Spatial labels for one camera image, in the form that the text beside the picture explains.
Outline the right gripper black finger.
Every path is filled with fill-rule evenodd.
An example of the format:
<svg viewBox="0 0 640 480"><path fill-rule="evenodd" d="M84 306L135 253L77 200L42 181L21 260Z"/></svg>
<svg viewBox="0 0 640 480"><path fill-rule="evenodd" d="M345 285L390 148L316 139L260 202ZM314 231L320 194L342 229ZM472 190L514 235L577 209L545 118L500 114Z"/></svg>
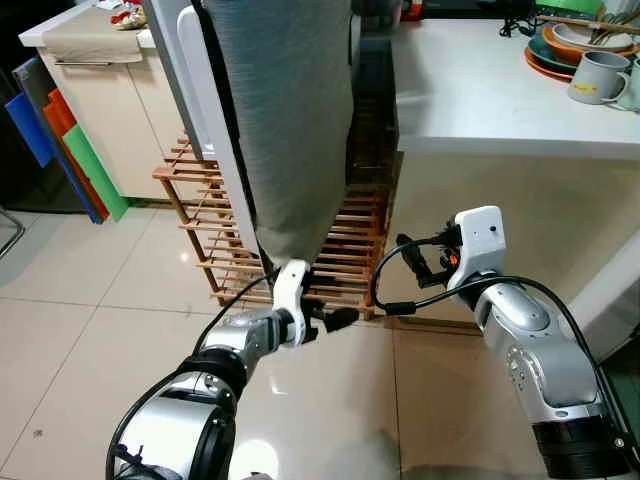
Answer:
<svg viewBox="0 0 640 480"><path fill-rule="evenodd" d="M399 255L401 255L411 273L415 275L417 287L420 289L428 288L428 264L421 255L419 244L415 243L407 234L398 234Z"/></svg>

